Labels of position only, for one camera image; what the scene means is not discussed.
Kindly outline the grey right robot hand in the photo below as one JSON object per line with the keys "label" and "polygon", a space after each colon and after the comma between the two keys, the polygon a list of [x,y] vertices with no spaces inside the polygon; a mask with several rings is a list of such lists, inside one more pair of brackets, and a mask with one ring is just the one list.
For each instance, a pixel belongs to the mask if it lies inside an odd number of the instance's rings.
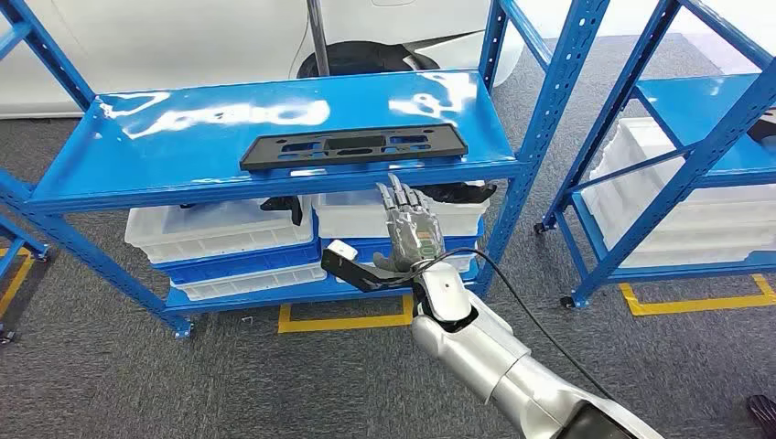
{"label": "grey right robot hand", "polygon": [[409,273],[419,262],[434,260],[445,251],[444,238],[437,216],[430,211],[425,196],[389,173],[392,188],[377,183],[386,214],[386,227],[391,239],[389,256],[376,252],[376,267]]}

